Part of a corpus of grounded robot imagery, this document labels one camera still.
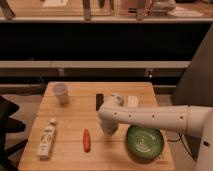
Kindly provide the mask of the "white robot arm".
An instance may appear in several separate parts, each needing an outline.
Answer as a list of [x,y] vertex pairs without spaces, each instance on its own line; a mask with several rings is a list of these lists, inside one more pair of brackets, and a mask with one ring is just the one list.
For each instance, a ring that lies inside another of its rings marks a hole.
[[104,133],[113,135],[118,124],[183,133],[201,139],[195,171],[213,171],[213,107],[126,107],[118,94],[111,94],[97,114]]

